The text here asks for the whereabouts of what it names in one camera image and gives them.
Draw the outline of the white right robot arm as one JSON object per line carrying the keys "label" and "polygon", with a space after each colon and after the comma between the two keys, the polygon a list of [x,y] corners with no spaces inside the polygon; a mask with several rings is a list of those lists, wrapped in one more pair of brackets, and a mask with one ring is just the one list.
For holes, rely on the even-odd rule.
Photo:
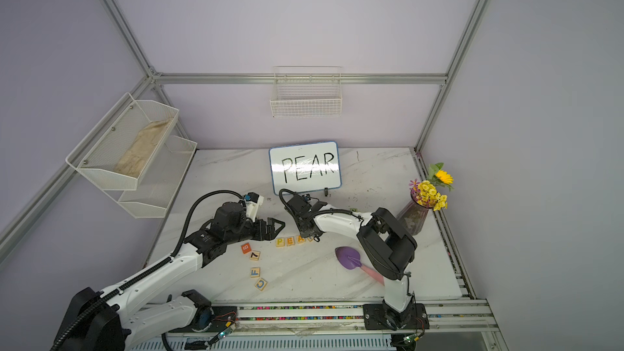
{"label": "white right robot arm", "polygon": [[406,268],[414,260],[418,245],[390,211],[383,207],[373,212],[340,209],[324,201],[312,202],[309,195],[285,188],[278,196],[301,237],[319,241],[322,235],[334,233],[359,242],[384,278],[383,305],[387,311],[402,315],[415,304]]}

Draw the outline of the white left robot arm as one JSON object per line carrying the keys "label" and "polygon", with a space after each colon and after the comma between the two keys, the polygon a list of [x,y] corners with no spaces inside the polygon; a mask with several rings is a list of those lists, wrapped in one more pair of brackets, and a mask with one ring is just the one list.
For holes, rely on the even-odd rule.
{"label": "white left robot arm", "polygon": [[195,289],[170,302],[149,308],[151,302],[177,281],[223,255],[229,245],[272,241],[285,227],[274,218],[258,218],[263,197],[237,195],[227,201],[200,229],[189,233],[185,222],[172,253],[128,279],[98,292],[86,288],[71,300],[52,344],[53,350],[130,350],[173,329],[209,327],[211,302]]}

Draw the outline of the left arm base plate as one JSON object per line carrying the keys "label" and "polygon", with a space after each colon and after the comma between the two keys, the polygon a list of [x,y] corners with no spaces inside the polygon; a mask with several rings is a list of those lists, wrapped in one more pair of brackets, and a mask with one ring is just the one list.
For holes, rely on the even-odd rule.
{"label": "left arm base plate", "polygon": [[213,306],[213,315],[205,332],[217,333],[224,330],[229,323],[235,323],[238,317],[238,309],[235,306]]}

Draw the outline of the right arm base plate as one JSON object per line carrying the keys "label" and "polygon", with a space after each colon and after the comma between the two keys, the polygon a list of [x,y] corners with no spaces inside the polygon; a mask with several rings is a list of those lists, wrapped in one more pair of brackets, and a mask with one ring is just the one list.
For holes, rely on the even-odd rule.
{"label": "right arm base plate", "polygon": [[362,307],[367,330],[428,330],[430,323],[425,305],[411,302],[403,312],[391,309],[385,303],[365,304]]}

